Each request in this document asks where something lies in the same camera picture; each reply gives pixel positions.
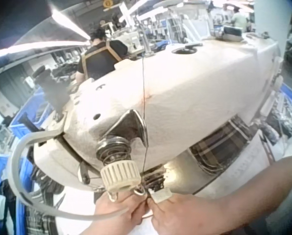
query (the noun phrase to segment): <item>machine knob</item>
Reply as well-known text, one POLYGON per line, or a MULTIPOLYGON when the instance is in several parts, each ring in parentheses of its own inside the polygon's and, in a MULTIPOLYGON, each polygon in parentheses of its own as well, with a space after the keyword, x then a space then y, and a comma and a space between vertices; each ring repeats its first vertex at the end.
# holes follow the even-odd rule
POLYGON ((141 183, 141 176, 136 163, 123 160, 106 165, 100 171, 105 188, 110 193, 130 190, 141 183))

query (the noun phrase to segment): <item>checkered fabric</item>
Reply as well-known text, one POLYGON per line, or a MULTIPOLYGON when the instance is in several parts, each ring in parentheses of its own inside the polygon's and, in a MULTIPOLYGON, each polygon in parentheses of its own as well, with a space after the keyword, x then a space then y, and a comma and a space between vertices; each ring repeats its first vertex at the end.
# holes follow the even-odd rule
POLYGON ((208 174, 224 171, 250 141, 246 124, 234 116, 216 131, 190 147, 199 166, 208 174))
MULTIPOLYGON (((53 194, 41 190, 31 192, 32 198, 49 206, 53 205, 53 194)), ((55 218, 43 215, 31 207, 25 207, 27 235, 58 235, 55 218)))

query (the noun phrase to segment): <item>gray tube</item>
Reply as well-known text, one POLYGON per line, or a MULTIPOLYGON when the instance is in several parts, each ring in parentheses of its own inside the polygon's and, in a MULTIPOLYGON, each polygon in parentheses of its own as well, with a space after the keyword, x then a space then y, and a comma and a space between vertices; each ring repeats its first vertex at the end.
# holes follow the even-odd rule
POLYGON ((12 156, 9 158, 8 164, 7 164, 8 180, 14 194, 26 206, 33 207, 35 210, 47 215, 58 216, 58 217, 63 217, 67 219, 98 221, 98 220, 110 219, 127 212, 128 208, 124 208, 123 210, 115 211, 113 213, 100 214, 100 215, 72 214, 65 211, 57 210, 56 208, 37 202, 24 189, 20 181, 19 170, 18 170, 20 158, 21 158, 23 150, 25 149, 27 145, 39 143, 39 142, 45 142, 47 140, 50 140, 58 136, 61 133, 62 133, 62 130, 34 132, 34 133, 29 133, 25 135, 20 140, 14 152, 12 153, 12 156))

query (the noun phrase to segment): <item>hand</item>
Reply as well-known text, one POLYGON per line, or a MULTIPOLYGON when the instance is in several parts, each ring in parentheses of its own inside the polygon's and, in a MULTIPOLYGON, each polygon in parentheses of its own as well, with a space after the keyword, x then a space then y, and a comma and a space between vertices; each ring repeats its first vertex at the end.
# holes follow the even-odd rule
POLYGON ((220 200, 208 200, 193 195, 174 194, 156 204, 147 200, 153 211, 151 220, 159 235, 221 234, 226 215, 220 200))
POLYGON ((95 214, 106 214, 129 208, 129 211, 112 219, 93 222, 83 235, 127 235, 141 224, 147 212, 146 195, 137 196, 131 192, 120 192, 118 200, 111 202, 105 192, 97 201, 95 214))

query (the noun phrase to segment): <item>dark shirt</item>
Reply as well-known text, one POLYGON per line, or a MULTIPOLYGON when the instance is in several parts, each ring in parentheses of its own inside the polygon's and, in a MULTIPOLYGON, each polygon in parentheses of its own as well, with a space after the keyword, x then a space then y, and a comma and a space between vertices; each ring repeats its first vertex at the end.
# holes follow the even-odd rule
MULTIPOLYGON (((102 47, 105 47, 106 43, 102 42, 96 46, 91 47, 85 52, 85 55, 94 52, 102 47)), ((127 46, 119 40, 110 41, 110 47, 119 55, 120 58, 124 58, 127 54, 127 46)), ((89 78, 97 80, 106 74, 115 70, 114 65, 118 61, 113 57, 108 50, 101 51, 95 55, 86 59, 86 68, 89 78)), ((78 62, 77 71, 84 73, 82 65, 82 59, 78 62)))

